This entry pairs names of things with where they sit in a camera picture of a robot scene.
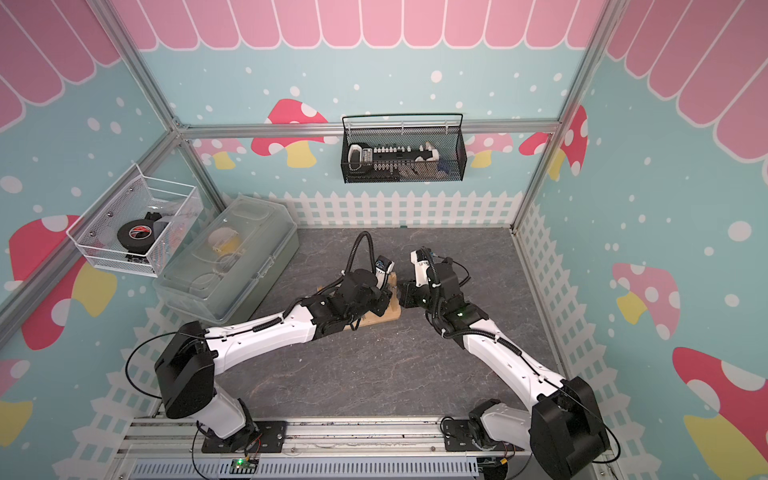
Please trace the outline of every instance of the tape roll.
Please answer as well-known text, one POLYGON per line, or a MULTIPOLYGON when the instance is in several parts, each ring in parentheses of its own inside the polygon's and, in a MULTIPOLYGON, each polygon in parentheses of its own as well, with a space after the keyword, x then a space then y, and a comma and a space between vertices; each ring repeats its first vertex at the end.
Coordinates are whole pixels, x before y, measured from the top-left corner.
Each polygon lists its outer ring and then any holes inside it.
POLYGON ((144 255, 154 243, 154 222, 133 220, 118 230, 118 241, 129 253, 144 255))

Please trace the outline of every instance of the white picket fence pattern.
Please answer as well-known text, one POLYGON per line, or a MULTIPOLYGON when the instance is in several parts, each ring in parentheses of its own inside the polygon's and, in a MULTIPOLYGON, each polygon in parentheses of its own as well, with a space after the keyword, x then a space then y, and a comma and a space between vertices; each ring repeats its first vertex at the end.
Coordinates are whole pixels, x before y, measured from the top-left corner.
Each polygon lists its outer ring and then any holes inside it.
POLYGON ((283 204, 299 228, 328 227, 502 227, 515 219, 523 193, 513 197, 502 192, 493 197, 491 192, 479 196, 471 192, 452 196, 444 192, 436 196, 424 193, 417 197, 413 192, 401 197, 395 192, 385 197, 379 192, 375 197, 363 193, 355 197, 351 192, 339 196, 332 192, 324 197, 317 192, 314 197, 302 192, 298 197, 285 193, 282 198, 270 193, 266 200, 283 204))
POLYGON ((615 369, 605 364, 606 346, 594 340, 593 323, 584 318, 587 305, 576 299, 577 286, 568 282, 570 270, 563 270, 563 256, 555 251, 557 242, 545 228, 546 216, 540 215, 539 205, 531 205, 520 228, 524 255, 533 267, 534 281, 547 320, 554 329, 555 342, 564 356, 569 376, 578 375, 595 390, 600 411, 606 424, 621 441, 619 466, 627 480, 652 478, 658 480, 661 460, 647 453, 641 437, 645 427, 630 420, 627 407, 630 397, 618 391, 615 369))
MULTIPOLYGON (((215 218, 214 212, 204 209, 198 217, 195 228, 205 228, 215 218)), ((131 348, 121 349, 123 360, 127 360, 131 352, 140 343, 153 336, 165 332, 173 332, 189 319, 165 307, 159 302, 154 308, 145 308, 147 325, 134 327, 136 342, 131 348)), ((154 362, 165 349, 170 336, 148 343, 136 352, 131 359, 131 380, 146 392, 160 395, 154 374, 154 362)), ((91 400, 91 406, 96 412, 91 424, 72 431, 78 446, 72 457, 53 464, 53 469, 59 480, 80 478, 103 478, 117 452, 118 447, 137 417, 146 416, 155 411, 158 399, 152 399, 137 392, 125 379, 123 369, 107 374, 110 384, 106 396, 91 400)))

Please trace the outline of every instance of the gray table surface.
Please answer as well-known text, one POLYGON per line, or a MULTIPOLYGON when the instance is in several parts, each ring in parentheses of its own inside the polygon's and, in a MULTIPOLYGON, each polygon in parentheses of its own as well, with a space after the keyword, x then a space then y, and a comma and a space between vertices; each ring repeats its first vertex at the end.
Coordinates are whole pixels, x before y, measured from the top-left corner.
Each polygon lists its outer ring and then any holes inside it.
MULTIPOLYGON (((300 247, 253 318, 279 312, 295 297, 338 277, 362 229, 299 230, 300 247)), ((555 369, 510 233, 498 228, 372 229, 376 255, 413 278, 409 254, 421 246, 469 268, 465 298, 480 306, 526 352, 555 369)), ((368 258, 364 241, 355 266, 368 258)), ((483 362, 442 339, 421 309, 398 320, 288 346, 217 377, 254 418, 348 415, 467 415, 486 399, 523 408, 483 362)))

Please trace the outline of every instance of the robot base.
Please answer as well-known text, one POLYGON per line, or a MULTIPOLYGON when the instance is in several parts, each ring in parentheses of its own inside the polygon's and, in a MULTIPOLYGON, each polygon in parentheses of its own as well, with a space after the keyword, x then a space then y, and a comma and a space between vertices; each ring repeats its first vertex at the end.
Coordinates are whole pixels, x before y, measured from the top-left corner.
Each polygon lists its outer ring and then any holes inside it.
MULTIPOLYGON (((283 451, 283 442, 285 442, 287 422, 254 422, 256 432, 253 438, 249 439, 246 453, 281 453, 283 451)), ((243 447, 234 449, 227 445, 223 440, 216 437, 213 430, 209 430, 210 437, 203 442, 203 453, 242 453, 243 447)))

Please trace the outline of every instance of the white polka dot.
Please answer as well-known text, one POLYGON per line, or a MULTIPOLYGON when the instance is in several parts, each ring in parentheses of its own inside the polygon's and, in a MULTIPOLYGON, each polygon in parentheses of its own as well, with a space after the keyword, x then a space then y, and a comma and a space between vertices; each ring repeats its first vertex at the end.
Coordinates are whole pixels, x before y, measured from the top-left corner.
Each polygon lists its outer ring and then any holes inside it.
POLYGON ((660 323, 656 325, 656 333, 659 334, 659 337, 661 337, 662 340, 670 339, 670 330, 666 325, 661 325, 660 323))
POLYGON ((309 118, 317 115, 317 110, 315 110, 314 108, 310 107, 307 104, 301 104, 301 112, 309 118))
POLYGON ((22 191, 22 181, 10 175, 0 178, 0 187, 10 194, 17 194, 22 191))
POLYGON ((651 303, 656 302, 656 300, 659 299, 659 291, 652 286, 649 286, 647 289, 645 289, 645 299, 651 303))
POLYGON ((728 237, 734 242, 743 242, 752 235, 752 226, 743 220, 733 222, 728 227, 728 237))
POLYGON ((733 295, 732 293, 728 293, 725 296, 725 304, 728 306, 739 306, 739 297, 736 295, 733 295))
POLYGON ((12 291, 16 290, 18 288, 18 286, 21 285, 21 284, 22 284, 21 280, 9 280, 8 282, 5 282, 3 287, 7 291, 12 292, 12 291))
POLYGON ((715 412, 720 411, 720 398, 717 397, 717 393, 709 386, 709 384, 702 382, 699 379, 694 379, 689 381, 687 385, 693 393, 698 395, 704 403, 712 407, 715 412))
POLYGON ((742 390, 756 392, 757 390, 762 389, 763 385, 766 383, 766 380, 763 377, 742 370, 730 363, 720 362, 720 366, 730 382, 742 390))
POLYGON ((42 220, 43 227, 49 229, 51 232, 61 232, 69 225, 69 219, 66 215, 56 215, 54 217, 44 217, 42 220))
POLYGON ((20 379, 29 370, 29 360, 19 360, 11 367, 11 377, 20 379))
POLYGON ((64 326, 67 324, 67 317, 69 316, 69 304, 72 301, 71 298, 65 298, 59 300, 51 309, 51 320, 58 326, 64 326))

